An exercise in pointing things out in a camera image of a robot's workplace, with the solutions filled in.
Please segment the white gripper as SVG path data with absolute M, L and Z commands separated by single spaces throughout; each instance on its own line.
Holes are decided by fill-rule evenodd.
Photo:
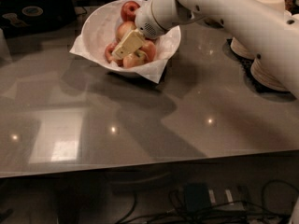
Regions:
M 137 29 L 127 30 L 126 32 L 118 31 L 116 33 L 119 43 L 112 51 L 112 56 L 115 59 L 121 60 L 140 49 L 144 45 L 146 38 L 157 39 L 165 33 L 165 29 L 154 18 L 151 1 L 145 2 L 136 11 L 135 25 Z

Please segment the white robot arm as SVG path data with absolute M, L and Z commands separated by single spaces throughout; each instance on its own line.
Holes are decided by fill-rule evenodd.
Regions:
M 257 0 L 148 0 L 135 13 L 136 29 L 124 36 L 112 55 L 120 60 L 147 38 L 156 39 L 204 17 L 220 23 L 299 97 L 299 20 Z

